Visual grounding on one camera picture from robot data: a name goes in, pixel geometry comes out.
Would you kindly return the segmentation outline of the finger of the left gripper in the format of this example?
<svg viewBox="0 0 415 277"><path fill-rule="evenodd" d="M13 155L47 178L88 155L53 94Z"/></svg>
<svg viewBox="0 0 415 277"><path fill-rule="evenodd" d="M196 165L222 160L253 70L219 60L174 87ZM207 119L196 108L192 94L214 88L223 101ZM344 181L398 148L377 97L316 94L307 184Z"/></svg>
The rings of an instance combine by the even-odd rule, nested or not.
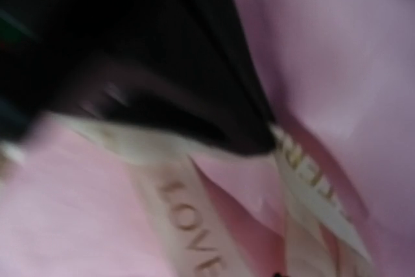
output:
<svg viewBox="0 0 415 277"><path fill-rule="evenodd" d="M234 0L1 0L1 138L43 112L276 146Z"/></svg>

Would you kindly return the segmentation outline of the beige printed ribbon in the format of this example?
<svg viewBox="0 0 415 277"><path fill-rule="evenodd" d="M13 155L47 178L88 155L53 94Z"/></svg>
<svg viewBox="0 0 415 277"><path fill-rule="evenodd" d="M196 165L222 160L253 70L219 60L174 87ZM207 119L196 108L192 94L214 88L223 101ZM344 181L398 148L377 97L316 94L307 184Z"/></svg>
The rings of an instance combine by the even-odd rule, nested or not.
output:
<svg viewBox="0 0 415 277"><path fill-rule="evenodd" d="M374 275L326 175L280 128L276 149L242 157L172 132L52 119L99 178L126 180L175 276Z"/></svg>

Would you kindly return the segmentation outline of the pink wrapping paper sheet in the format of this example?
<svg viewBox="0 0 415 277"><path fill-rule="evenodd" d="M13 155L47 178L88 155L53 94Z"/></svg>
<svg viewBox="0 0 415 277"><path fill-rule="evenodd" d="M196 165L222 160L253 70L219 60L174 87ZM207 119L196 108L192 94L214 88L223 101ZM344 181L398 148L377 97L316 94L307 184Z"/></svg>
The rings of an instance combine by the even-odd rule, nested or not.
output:
<svg viewBox="0 0 415 277"><path fill-rule="evenodd" d="M326 175L373 276L413 276L414 0L234 3L274 149L280 128ZM1 275L175 276L126 180L99 178L54 114L1 138Z"/></svg>

